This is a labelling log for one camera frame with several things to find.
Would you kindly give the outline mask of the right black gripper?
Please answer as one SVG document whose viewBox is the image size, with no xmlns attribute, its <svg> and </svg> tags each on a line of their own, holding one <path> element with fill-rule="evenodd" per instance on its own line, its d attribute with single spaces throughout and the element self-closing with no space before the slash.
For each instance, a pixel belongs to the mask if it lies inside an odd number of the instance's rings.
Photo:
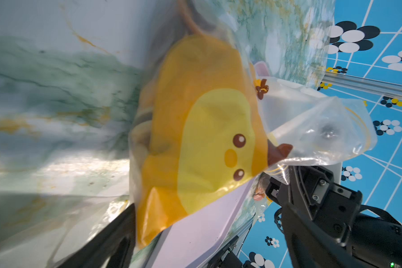
<svg viewBox="0 0 402 268">
<path fill-rule="evenodd" d="M 295 268 L 402 268 L 402 224 L 320 166 L 269 174 L 266 196 Z"/>
</svg>

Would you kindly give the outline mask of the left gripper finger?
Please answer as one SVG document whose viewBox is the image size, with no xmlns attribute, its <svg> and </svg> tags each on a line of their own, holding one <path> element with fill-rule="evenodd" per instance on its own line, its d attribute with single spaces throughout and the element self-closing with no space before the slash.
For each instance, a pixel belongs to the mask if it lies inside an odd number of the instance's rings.
<svg viewBox="0 0 402 268">
<path fill-rule="evenodd" d="M 136 244 L 136 209 L 132 204 L 60 268 L 128 268 Z"/>
</svg>

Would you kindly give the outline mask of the ziploc bag of cookies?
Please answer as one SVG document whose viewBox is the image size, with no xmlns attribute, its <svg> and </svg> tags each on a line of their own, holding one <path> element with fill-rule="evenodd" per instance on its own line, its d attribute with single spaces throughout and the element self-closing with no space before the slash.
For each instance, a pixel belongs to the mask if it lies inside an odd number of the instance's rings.
<svg viewBox="0 0 402 268">
<path fill-rule="evenodd" d="M 252 63 L 204 1 L 174 1 L 155 31 L 129 134 L 137 244 L 262 172 L 352 159 L 377 143 L 359 100 Z"/>
</svg>

